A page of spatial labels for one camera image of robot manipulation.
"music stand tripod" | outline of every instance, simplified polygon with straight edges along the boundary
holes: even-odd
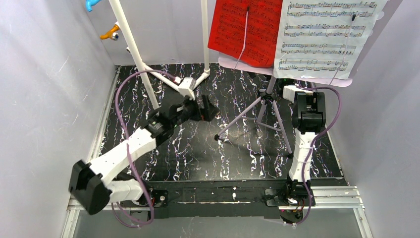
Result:
[[[262,125],[262,126],[270,128],[270,129],[282,132],[284,141],[286,142],[287,152],[289,153],[288,157],[292,158],[293,157],[292,149],[290,148],[289,140],[287,139],[286,131],[284,130],[283,122],[281,120],[280,113],[278,111],[278,107],[277,107],[277,103],[276,103],[276,96],[273,94],[273,88],[275,86],[276,80],[277,79],[274,76],[272,76],[271,79],[270,79],[270,83],[268,84],[267,89],[266,90],[260,90],[260,96],[253,103],[251,103],[243,112],[241,112],[233,121],[231,121],[229,123],[229,125],[227,125],[227,127],[225,127],[223,130],[221,130],[217,135],[215,135],[214,139],[215,140],[220,139],[220,136],[226,130],[228,130],[233,124],[235,124],[239,119],[256,120],[257,125]],[[244,115],[247,112],[249,112],[253,107],[255,107],[255,105],[257,105],[259,102],[262,103],[262,106],[261,106],[260,112],[258,113],[258,117],[257,118],[244,117]],[[264,113],[265,113],[265,109],[267,108],[267,104],[269,102],[271,102],[271,104],[273,106],[273,109],[274,109],[276,117],[277,117],[278,124],[280,125],[280,129],[275,128],[274,126],[264,124],[264,123],[261,122],[261,120],[263,119]]]

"blue hook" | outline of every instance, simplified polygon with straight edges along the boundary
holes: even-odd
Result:
[[[92,6],[95,6],[100,1],[101,0],[86,0],[86,8],[88,9],[88,11],[92,11]]]

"red sheet music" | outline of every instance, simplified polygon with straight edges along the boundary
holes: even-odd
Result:
[[[210,49],[238,58],[248,26],[241,61],[253,67],[274,63],[282,0],[217,0],[209,37]]]

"marble pattern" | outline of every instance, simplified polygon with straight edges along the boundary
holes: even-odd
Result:
[[[167,71],[180,77],[198,78],[203,64],[152,65],[154,69]],[[117,87],[135,72],[133,66],[123,66]],[[152,109],[140,78],[131,80],[122,90],[120,109],[127,128],[132,133],[145,120]],[[177,92],[150,75],[157,100],[170,100]],[[256,126],[253,120],[240,119],[215,141],[214,135],[229,124],[257,98],[260,88],[268,81],[263,75],[254,79],[239,70],[210,65],[210,76],[196,89],[197,97],[209,95],[210,101],[220,109],[212,122],[188,121],[175,130],[174,135],[160,147],[142,156],[136,168],[145,180],[221,180],[221,179],[274,179],[287,177],[292,160],[287,158],[286,146],[281,133]],[[106,153],[123,141],[123,133],[117,122],[114,103],[111,105],[101,153]],[[278,101],[280,115],[294,150],[294,131],[291,125],[291,104]],[[258,104],[248,117],[256,117]],[[278,126],[271,104],[267,106],[263,122]],[[342,173],[332,151],[328,136],[315,144],[311,169],[312,177],[341,177]]]

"white paper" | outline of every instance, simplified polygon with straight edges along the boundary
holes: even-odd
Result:
[[[387,1],[283,1],[274,76],[347,79]]]

